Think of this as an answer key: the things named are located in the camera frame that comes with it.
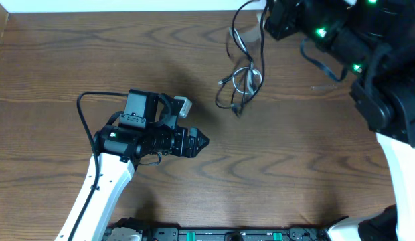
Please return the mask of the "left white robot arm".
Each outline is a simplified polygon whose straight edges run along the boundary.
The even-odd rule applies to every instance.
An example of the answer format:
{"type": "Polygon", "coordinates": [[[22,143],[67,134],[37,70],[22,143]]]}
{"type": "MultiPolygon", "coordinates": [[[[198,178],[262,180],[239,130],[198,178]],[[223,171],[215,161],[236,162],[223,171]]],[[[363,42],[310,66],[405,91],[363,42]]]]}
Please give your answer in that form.
{"type": "Polygon", "coordinates": [[[80,193],[57,240],[101,240],[119,197],[143,157],[194,158],[209,144],[198,128],[177,124],[192,107],[186,97],[131,89],[124,95],[124,110],[114,113],[92,134],[82,112],[84,96],[85,93],[78,96],[76,106],[92,156],[80,193]]]}

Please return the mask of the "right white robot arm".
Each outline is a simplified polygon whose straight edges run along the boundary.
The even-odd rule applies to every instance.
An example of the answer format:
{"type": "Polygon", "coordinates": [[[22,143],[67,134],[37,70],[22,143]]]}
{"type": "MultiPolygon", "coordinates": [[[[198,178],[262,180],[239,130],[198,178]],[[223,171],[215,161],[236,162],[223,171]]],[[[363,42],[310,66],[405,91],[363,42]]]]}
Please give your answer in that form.
{"type": "Polygon", "coordinates": [[[342,218],[322,240],[415,240],[415,1],[268,1],[266,31],[305,34],[355,74],[350,95],[375,133],[395,204],[366,218],[342,218]]]}

